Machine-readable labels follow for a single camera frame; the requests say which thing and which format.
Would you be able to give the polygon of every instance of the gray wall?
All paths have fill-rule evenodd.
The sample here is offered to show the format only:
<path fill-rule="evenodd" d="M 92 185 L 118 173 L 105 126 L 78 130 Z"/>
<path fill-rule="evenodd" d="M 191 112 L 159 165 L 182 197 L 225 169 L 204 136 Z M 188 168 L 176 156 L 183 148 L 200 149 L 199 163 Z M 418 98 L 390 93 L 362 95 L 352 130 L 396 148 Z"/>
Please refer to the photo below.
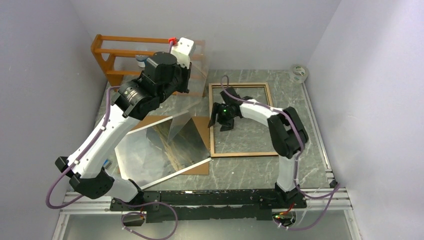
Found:
<path fill-rule="evenodd" d="M 71 2 L 92 37 L 204 38 L 213 69 L 287 69 L 308 63 L 340 0 Z"/>
<path fill-rule="evenodd" d="M 44 204 L 94 126 L 106 80 L 68 0 L 0 3 L 0 239 L 52 238 L 58 210 Z M 67 182 L 54 192 L 62 202 Z"/>
<path fill-rule="evenodd" d="M 364 240 L 424 239 L 424 3 L 342 0 L 308 92 Z"/>

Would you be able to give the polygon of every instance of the wooden frame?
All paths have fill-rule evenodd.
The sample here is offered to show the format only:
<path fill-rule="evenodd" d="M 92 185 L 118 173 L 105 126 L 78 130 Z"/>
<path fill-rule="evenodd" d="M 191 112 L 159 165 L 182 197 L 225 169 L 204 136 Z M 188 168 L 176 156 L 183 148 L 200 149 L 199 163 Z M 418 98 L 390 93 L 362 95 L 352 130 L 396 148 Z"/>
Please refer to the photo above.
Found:
<path fill-rule="evenodd" d="M 117 41 L 117 42 L 136 42 L 136 43 L 157 43 L 168 45 L 168 39 L 166 38 L 149 38 L 149 37 L 129 37 L 129 36 L 103 36 L 97 34 L 91 44 L 91 53 L 96 59 L 98 65 L 103 71 L 104 75 L 107 78 L 107 81 L 111 86 L 120 86 L 125 75 L 140 75 L 141 71 L 128 71 L 128 70 L 115 70 L 114 64 L 117 57 L 124 58 L 135 58 L 136 55 L 146 55 L 153 56 L 155 51 L 138 51 L 138 50 L 128 50 L 128 49 L 111 49 L 111 48 L 102 48 L 103 41 Z M 193 54 L 191 56 L 192 61 L 199 61 L 200 67 L 193 66 L 201 73 L 200 75 L 191 75 L 192 79 L 206 79 L 207 73 L 205 72 L 205 55 L 204 47 L 205 41 L 195 40 L 194 43 L 196 46 L 201 47 L 200 54 Z M 102 54 L 109 54 L 107 60 L 104 60 Z M 182 95 L 192 96 L 192 93 L 180 93 Z"/>
<path fill-rule="evenodd" d="M 266 94 L 266 100 L 268 101 L 268 105 L 273 107 L 273 100 L 271 98 L 270 87 L 267 82 L 237 82 L 230 83 L 230 87 L 234 88 L 264 88 Z M 213 99 L 213 89 L 221 88 L 220 83 L 209 83 L 209 115 L 212 114 L 212 107 L 214 105 Z M 278 153 L 275 151 L 264 151 L 264 152 L 227 152 L 227 153 L 216 153 L 215 152 L 215 134 L 214 134 L 214 126 L 211 126 L 209 129 L 209 137 L 210 137 L 210 157 L 211 158 L 233 158 L 233 157 L 265 157 L 265 156 L 278 156 Z"/>

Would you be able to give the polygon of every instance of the picture frame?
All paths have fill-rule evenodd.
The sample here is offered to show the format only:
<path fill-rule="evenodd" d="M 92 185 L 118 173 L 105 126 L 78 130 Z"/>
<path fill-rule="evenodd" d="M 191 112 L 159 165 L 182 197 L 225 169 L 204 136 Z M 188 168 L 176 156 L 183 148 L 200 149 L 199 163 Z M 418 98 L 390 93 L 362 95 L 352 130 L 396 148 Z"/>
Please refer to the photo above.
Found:
<path fill-rule="evenodd" d="M 267 105 L 273 107 L 273 100 L 271 98 L 270 87 L 267 82 L 235 82 L 229 83 L 229 87 L 234 88 L 264 88 Z M 209 83 L 209 116 L 212 114 L 212 107 L 214 105 L 214 89 L 220 89 L 220 83 Z M 255 151 L 255 152 L 223 152 L 218 153 L 215 151 L 215 133 L 214 126 L 211 126 L 209 129 L 209 151 L 211 158 L 236 158 L 236 157 L 269 157 L 269 156 L 278 156 L 278 153 L 275 151 Z"/>

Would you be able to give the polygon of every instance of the photograph of grass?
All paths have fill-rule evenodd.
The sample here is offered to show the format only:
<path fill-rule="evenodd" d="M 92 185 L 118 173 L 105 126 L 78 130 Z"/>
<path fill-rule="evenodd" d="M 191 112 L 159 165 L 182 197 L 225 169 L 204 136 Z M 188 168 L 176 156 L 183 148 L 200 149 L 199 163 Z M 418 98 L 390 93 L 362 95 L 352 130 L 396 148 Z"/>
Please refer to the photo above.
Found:
<path fill-rule="evenodd" d="M 145 189 L 210 161 L 192 119 L 167 142 L 171 123 L 167 117 L 125 135 L 115 148 L 122 178 Z"/>

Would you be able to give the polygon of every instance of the wooden rack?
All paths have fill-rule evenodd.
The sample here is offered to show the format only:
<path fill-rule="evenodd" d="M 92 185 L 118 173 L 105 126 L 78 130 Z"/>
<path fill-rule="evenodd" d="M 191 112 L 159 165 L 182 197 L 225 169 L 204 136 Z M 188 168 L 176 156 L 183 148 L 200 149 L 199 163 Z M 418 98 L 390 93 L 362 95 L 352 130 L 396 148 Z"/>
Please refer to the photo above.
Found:
<path fill-rule="evenodd" d="M 104 75 L 109 81 L 111 86 L 120 86 L 125 75 L 140 75 L 142 68 L 138 70 L 115 70 L 115 61 L 118 57 L 132 58 L 136 55 L 153 56 L 156 51 L 139 51 L 135 49 L 116 49 L 116 48 L 103 48 L 104 41 L 117 41 L 117 42 L 131 42 L 131 43 L 149 43 L 149 44 L 164 44 L 164 47 L 169 45 L 168 39 L 166 38 L 147 38 L 147 37 L 128 37 L 128 36 L 103 36 L 97 34 L 91 44 L 91 52 L 96 59 L 98 65 L 103 71 Z M 191 56 L 192 70 L 191 79 L 205 80 L 207 76 L 207 70 L 205 66 L 205 41 L 195 40 L 196 48 L 200 48 L 200 53 L 193 54 Z M 105 60 L 102 54 L 108 54 Z"/>

